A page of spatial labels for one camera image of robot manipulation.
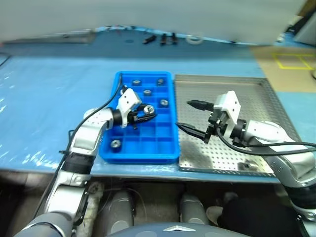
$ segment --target white wall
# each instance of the white wall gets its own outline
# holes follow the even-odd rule
[[[271,43],[304,0],[0,0],[0,41],[106,25]]]

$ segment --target blue tray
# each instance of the blue tray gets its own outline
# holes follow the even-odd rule
[[[143,103],[155,107],[156,118],[140,123],[138,129],[129,125],[127,128],[113,127],[103,134],[99,147],[99,155],[110,163],[156,163],[167,164],[178,160],[180,149],[176,122],[174,88],[171,74],[168,72],[118,72],[113,83],[112,93],[122,73],[123,84],[138,93]],[[163,79],[162,85],[157,85],[158,79]],[[140,80],[141,85],[132,85],[134,80]],[[151,96],[144,95],[144,90],[151,90]],[[115,108],[120,95],[110,104]],[[160,100],[166,99],[168,107],[160,105]],[[113,152],[110,143],[113,140],[122,142],[121,151]]]

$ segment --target blue table surface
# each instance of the blue table surface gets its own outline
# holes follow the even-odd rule
[[[117,71],[168,71],[173,75],[264,77],[246,45],[205,41],[142,45],[136,31],[98,33],[92,44],[11,44],[0,68],[0,168],[53,172],[67,132],[90,108],[110,97]],[[316,93],[277,92],[302,140],[316,142]],[[274,177],[180,171],[170,165],[107,164],[97,157],[92,174],[275,183]]]

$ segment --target stainless steel tray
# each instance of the stainless steel tray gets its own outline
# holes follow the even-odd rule
[[[240,119],[267,120],[281,125],[288,135],[300,141],[293,124],[269,82],[263,78],[176,75],[175,92],[179,122],[206,131],[209,112],[199,111],[186,104],[188,100],[215,102],[218,95],[234,90],[241,104]],[[180,169],[225,174],[274,176],[266,162],[258,156],[235,152],[219,138],[212,136],[208,145],[179,130]],[[251,169],[242,165],[253,164]]]

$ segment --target metal sheet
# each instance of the metal sheet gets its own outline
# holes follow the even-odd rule
[[[188,100],[215,102],[218,95],[234,90],[241,104],[239,118],[268,120],[280,124],[294,140],[300,141],[290,119],[266,79],[176,75],[176,105],[179,122],[205,131],[209,112],[186,104]],[[181,154],[179,166],[187,171],[205,171],[252,176],[274,176],[266,162],[258,156],[233,151],[212,136],[208,145],[179,130]],[[243,169],[242,163],[256,164],[257,169]]]

